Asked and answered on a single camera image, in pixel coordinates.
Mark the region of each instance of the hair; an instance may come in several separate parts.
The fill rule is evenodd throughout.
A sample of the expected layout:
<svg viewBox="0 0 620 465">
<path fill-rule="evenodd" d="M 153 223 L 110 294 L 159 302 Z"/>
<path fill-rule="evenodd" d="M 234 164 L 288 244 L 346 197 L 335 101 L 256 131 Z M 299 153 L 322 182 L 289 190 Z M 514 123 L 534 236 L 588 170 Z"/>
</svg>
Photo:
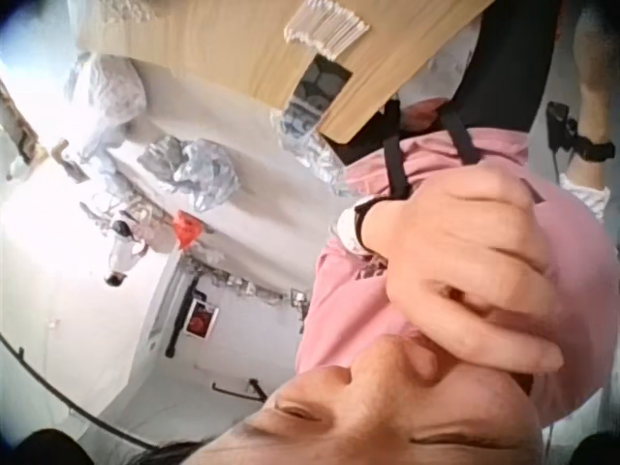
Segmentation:
<svg viewBox="0 0 620 465">
<path fill-rule="evenodd" d="M 106 284 L 113 288 L 118 288 L 125 281 L 125 275 L 119 273 L 112 273 L 106 278 Z"/>
<path fill-rule="evenodd" d="M 123 237 L 133 237 L 132 230 L 127 223 L 117 220 L 112 224 L 112 230 Z"/>
<path fill-rule="evenodd" d="M 132 457 L 126 465 L 181 465 L 208 441 L 172 443 Z"/>
</svg>

